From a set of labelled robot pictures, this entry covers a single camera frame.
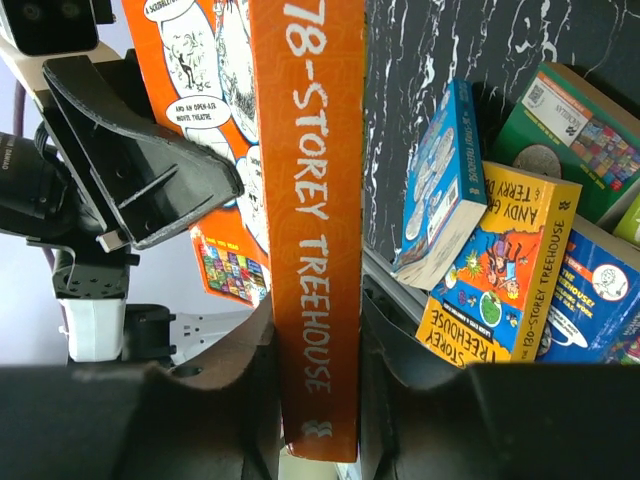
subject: camera lens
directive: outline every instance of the camera lens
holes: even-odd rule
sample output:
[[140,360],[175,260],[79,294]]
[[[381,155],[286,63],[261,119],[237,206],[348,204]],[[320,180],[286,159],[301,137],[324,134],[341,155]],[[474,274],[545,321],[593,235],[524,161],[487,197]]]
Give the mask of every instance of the camera lens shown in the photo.
[[26,3],[22,7],[22,14],[27,20],[37,22],[42,18],[42,9],[34,3]]
[[62,15],[69,20],[76,18],[80,15],[80,7],[76,2],[64,2],[61,7]]

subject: book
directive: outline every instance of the book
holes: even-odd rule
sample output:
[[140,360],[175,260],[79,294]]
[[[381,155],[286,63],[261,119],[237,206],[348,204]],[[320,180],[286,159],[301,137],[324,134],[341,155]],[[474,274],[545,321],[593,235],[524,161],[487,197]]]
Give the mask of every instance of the book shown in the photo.
[[402,249],[393,276],[431,290],[486,209],[471,85],[454,79],[409,162]]
[[613,234],[636,247],[640,247],[640,195],[636,197],[627,213],[624,214]]
[[232,161],[245,193],[191,228],[206,292],[257,306],[269,242],[248,0],[127,0],[156,121]]
[[578,214],[610,232],[640,193],[640,121],[568,67],[545,62],[489,158],[579,183]]
[[640,339],[639,272],[638,250],[576,217],[538,361],[606,363],[626,359],[631,344]]
[[487,212],[431,292],[416,332],[460,368],[535,360],[581,189],[505,165],[483,166]]
[[249,14],[285,440],[296,456],[354,462],[364,3],[251,0]]

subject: white vein pattern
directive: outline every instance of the white vein pattern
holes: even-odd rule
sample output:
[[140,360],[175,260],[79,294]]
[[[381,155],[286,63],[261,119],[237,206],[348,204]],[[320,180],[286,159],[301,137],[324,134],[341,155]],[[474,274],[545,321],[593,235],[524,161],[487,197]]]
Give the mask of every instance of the white vein pattern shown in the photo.
[[408,160],[451,78],[474,84],[485,146],[542,61],[640,98],[629,74],[640,64],[640,0],[367,0],[367,14],[365,238],[389,260]]

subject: orange book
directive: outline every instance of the orange book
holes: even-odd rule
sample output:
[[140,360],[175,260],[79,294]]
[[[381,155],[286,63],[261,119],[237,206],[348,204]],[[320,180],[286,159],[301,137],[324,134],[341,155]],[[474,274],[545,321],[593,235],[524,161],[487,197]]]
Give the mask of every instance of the orange book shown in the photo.
[[365,5],[250,0],[285,438],[356,460]]
[[236,164],[245,194],[191,229],[204,288],[257,306],[270,286],[248,0],[123,2],[156,121]]

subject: yellow book spine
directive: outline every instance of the yellow book spine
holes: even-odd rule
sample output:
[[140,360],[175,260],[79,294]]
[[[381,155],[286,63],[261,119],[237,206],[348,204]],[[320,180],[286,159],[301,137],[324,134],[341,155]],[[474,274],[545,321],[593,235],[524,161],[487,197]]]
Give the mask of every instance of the yellow book spine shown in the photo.
[[548,211],[539,256],[531,276],[522,321],[511,356],[512,361],[532,362],[536,358],[576,214],[580,189],[580,185],[555,185],[545,189],[550,190],[548,195],[551,199],[547,203]]

